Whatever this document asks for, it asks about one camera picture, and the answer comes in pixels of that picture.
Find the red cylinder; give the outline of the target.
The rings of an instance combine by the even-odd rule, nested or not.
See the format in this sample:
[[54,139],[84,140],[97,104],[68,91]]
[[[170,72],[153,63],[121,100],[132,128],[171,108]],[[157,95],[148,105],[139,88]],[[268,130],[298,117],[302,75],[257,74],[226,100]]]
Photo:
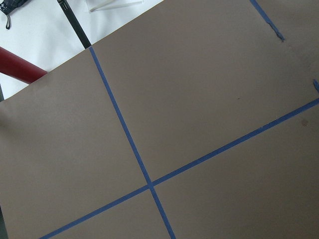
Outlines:
[[0,72],[26,84],[31,84],[47,74],[47,71],[2,47],[0,48]]

